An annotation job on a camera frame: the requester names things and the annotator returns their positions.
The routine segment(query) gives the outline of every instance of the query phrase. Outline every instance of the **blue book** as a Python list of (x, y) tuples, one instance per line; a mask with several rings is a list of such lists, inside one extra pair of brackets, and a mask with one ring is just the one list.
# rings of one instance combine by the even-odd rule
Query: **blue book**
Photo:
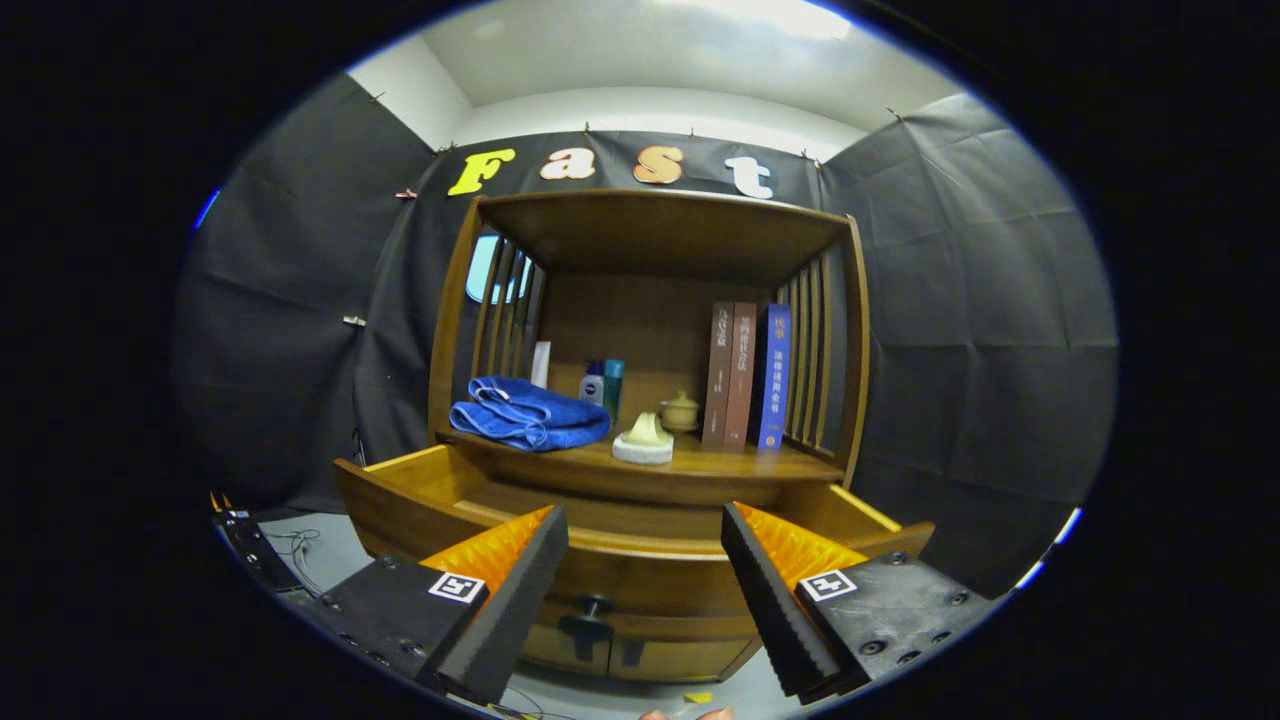
[(755, 346), (755, 393), (750, 437), (756, 447), (782, 447), (787, 416), (787, 384), (791, 368), (791, 307), (771, 302), (760, 318)]

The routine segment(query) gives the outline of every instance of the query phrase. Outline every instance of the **jar lid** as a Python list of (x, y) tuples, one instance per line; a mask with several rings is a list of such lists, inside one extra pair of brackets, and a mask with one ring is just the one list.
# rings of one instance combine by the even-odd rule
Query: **jar lid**
[(668, 400), (667, 401), (667, 407), (691, 407), (691, 409), (696, 410), (698, 409), (698, 402), (694, 401), (694, 400), (690, 400), (689, 395), (685, 391), (681, 389), (681, 391), (676, 392), (676, 400)]

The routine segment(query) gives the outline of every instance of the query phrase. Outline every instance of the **book spine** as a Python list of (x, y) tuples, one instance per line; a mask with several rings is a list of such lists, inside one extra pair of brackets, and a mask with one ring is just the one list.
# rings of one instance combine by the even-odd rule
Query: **book spine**
[(751, 386), (755, 372), (755, 305), (733, 304), (733, 361), (728, 375), (728, 407), (724, 410), (724, 445), (746, 445), (751, 415)]
[(760, 395), (759, 430), (755, 438), (758, 447), (776, 450), (782, 446), (783, 418), (787, 411), (787, 374), (791, 354), (791, 310), (786, 305), (771, 304), (764, 315), (764, 325), (759, 329), (759, 342), (764, 346), (760, 354)]
[(712, 306), (710, 359), (707, 365), (707, 401), (703, 402), (703, 445), (724, 442), (724, 410), (728, 407), (730, 364), (733, 351), (733, 304)]

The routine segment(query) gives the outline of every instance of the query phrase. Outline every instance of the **cable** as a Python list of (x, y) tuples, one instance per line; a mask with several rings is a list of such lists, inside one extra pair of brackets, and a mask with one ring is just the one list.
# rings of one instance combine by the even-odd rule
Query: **cable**
[[(324, 594), (324, 591), (320, 589), (320, 585), (315, 580), (312, 580), (311, 575), (308, 575), (307, 571), (305, 570), (306, 551), (310, 548), (310, 542), (320, 537), (320, 530), (316, 530), (314, 528), (306, 528), (302, 530), (293, 530), (284, 534), (276, 534), (276, 533), (262, 533), (262, 534), (265, 534), (269, 538), (289, 541), (288, 553), (282, 552), (279, 550), (276, 550), (275, 553), (282, 557), (284, 555), (288, 555), (293, 560), (294, 574), (297, 574), (298, 579), (303, 582), (306, 591), (311, 593), (312, 597), (319, 597)], [(302, 553), (303, 559), (300, 559), (298, 553)]]
[(516, 694), (518, 694), (520, 697), (522, 697), (522, 698), (527, 700), (529, 702), (534, 703), (534, 707), (536, 707), (536, 708), (538, 708), (538, 714), (539, 714), (539, 715), (541, 715), (543, 712), (545, 712), (545, 711), (543, 710), (543, 706), (541, 706), (541, 705), (539, 705), (536, 700), (534, 700), (534, 698), (529, 697), (529, 694), (527, 694), (527, 693), (525, 693), (524, 691), (521, 691), (520, 688), (513, 688), (513, 687), (511, 687), (511, 685), (507, 685), (507, 689), (508, 689), (508, 691), (511, 691), (511, 692), (513, 692), (513, 693), (516, 693)]
[(564, 720), (577, 720), (577, 717), (573, 717), (571, 715), (559, 715), (559, 714), (556, 714), (556, 712), (547, 712), (545, 710), (543, 710), (543, 706), (539, 705), (536, 700), (529, 697), (529, 693), (521, 691), (520, 688), (513, 688), (511, 685), (507, 685), (507, 689), (511, 691), (511, 692), (513, 692), (513, 693), (516, 693), (516, 694), (518, 694), (520, 697), (527, 700), (529, 702), (531, 702), (532, 706), (538, 708), (538, 711), (536, 712), (524, 712), (521, 710), (516, 710), (515, 707), (507, 707), (504, 705), (497, 705), (497, 703), (494, 703), (492, 706), (494, 710), (498, 710), (500, 712), (512, 714), (516, 717), (518, 717), (520, 720), (524, 720), (525, 715), (534, 715), (534, 716), (538, 717), (538, 720), (543, 720), (543, 717), (563, 717)]
[(489, 707), (492, 707), (492, 708), (494, 708), (494, 710), (497, 710), (499, 712), (506, 712), (508, 715), (513, 715), (515, 717), (517, 717), (520, 720), (524, 720), (525, 715), (536, 715), (539, 720), (541, 720), (543, 717), (563, 717), (564, 720), (579, 720), (577, 717), (573, 717), (572, 715), (559, 715), (559, 714), (556, 714), (556, 712), (522, 712), (520, 710), (516, 710), (515, 707), (507, 707), (506, 705), (490, 705)]

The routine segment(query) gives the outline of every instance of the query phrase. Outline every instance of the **cabinet door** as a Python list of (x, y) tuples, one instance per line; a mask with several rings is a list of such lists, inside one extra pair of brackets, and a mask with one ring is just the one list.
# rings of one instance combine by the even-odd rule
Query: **cabinet door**
[(644, 642), (618, 637), (613, 641), (609, 675), (625, 680), (710, 683), (722, 679), (755, 643), (733, 641)]
[(608, 641), (594, 643), (591, 646), (591, 660), (579, 660), (573, 638), (559, 632), (557, 628), (535, 624), (529, 629), (529, 639), (525, 641), (525, 650), (521, 652), (521, 659), (562, 670), (604, 675), (608, 673), (609, 655), (614, 644)]

